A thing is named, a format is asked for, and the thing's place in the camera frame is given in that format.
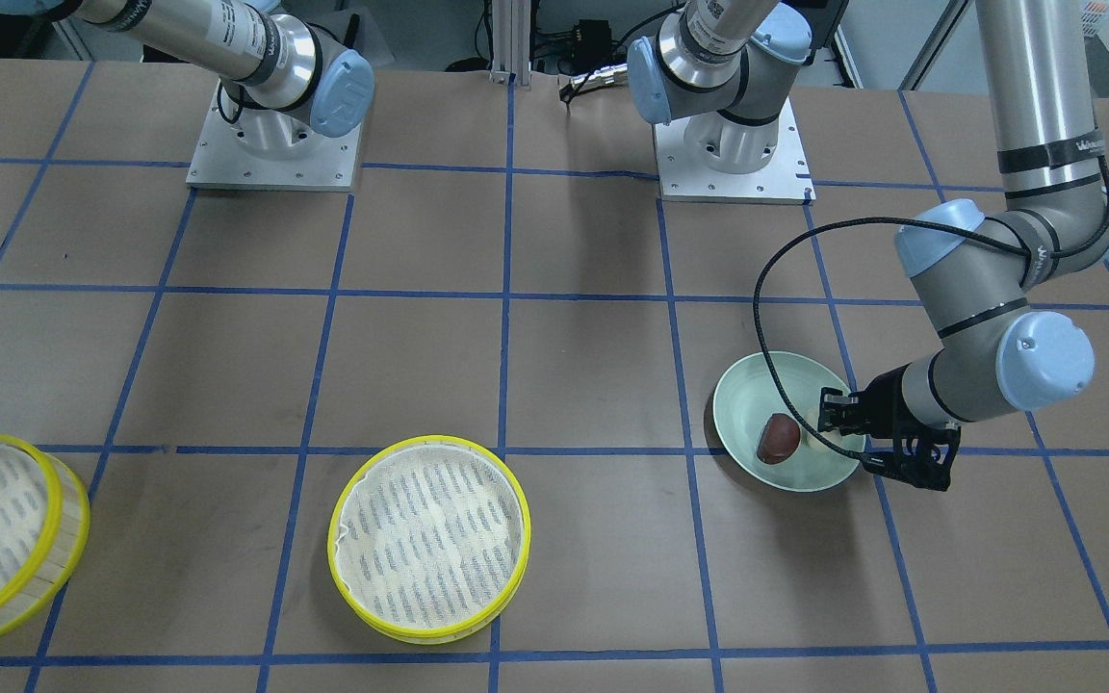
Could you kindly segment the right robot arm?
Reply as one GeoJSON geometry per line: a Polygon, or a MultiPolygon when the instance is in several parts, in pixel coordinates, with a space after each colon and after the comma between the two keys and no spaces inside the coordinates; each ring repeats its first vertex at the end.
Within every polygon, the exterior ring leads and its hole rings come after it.
{"type": "Polygon", "coordinates": [[[362,126],[374,70],[325,28],[266,13],[246,1],[0,1],[0,14],[74,16],[238,85],[252,104],[302,122],[323,137],[362,126]]]}

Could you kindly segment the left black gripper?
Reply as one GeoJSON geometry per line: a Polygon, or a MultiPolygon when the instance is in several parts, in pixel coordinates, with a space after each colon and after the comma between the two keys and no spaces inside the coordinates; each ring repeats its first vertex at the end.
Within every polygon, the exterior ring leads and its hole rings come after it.
{"type": "Polygon", "coordinates": [[[817,430],[889,440],[889,451],[853,451],[837,445],[833,450],[858,461],[868,473],[943,492],[952,483],[952,462],[958,455],[962,434],[954,426],[933,428],[916,419],[901,391],[905,371],[902,367],[882,373],[857,393],[823,387],[817,430]]]}

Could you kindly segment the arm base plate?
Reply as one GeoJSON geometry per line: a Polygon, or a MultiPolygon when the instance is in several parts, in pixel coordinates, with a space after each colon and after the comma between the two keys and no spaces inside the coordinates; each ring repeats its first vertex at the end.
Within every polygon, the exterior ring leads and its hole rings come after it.
{"type": "Polygon", "coordinates": [[[757,128],[718,113],[653,128],[660,196],[685,203],[810,205],[817,200],[792,102],[757,128]]]}
{"type": "Polygon", "coordinates": [[[268,110],[241,110],[217,85],[189,163],[190,188],[352,193],[364,126],[325,137],[268,110]]]}

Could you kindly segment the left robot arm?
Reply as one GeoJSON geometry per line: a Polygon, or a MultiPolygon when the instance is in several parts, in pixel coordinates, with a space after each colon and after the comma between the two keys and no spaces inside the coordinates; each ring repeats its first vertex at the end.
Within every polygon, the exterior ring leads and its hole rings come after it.
{"type": "MultiPolygon", "coordinates": [[[[712,398],[718,438],[740,469],[779,490],[815,492],[854,471],[945,491],[965,425],[1039,411],[1083,393],[1096,357],[1087,334],[1032,310],[1044,282],[1109,259],[1106,140],[1088,86],[1078,1],[981,1],[1005,207],[952,200],[893,225],[901,267],[942,347],[846,391],[820,364],[770,349],[723,373],[712,398]]],[[[812,28],[779,1],[690,1],[628,45],[635,110],[685,124],[696,161],[722,174],[765,166],[779,115],[812,51],[812,28]]]]}

